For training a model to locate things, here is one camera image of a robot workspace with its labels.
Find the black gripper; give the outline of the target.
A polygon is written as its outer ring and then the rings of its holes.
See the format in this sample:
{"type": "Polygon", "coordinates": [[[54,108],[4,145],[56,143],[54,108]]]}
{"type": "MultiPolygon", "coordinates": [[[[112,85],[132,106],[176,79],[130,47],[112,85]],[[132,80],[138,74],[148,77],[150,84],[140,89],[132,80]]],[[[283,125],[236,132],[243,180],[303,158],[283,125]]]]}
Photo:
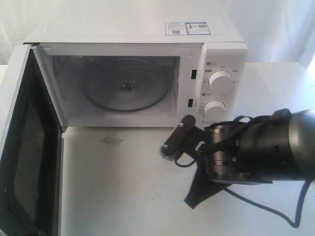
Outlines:
{"type": "Polygon", "coordinates": [[[197,170],[184,202],[192,209],[231,184],[272,184],[245,164],[240,151],[240,135],[229,137],[245,126],[241,121],[225,121],[205,127],[209,142],[197,151],[197,170]]]}

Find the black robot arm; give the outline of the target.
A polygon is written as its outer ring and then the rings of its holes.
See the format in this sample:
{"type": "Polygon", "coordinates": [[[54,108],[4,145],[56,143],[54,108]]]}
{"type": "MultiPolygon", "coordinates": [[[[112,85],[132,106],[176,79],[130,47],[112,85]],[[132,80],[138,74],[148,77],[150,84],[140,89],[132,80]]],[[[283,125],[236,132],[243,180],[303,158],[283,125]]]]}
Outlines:
{"type": "Polygon", "coordinates": [[[232,184],[312,180],[315,176],[315,113],[288,109],[270,116],[239,116],[203,131],[197,171],[185,203],[198,204],[232,184]]]}

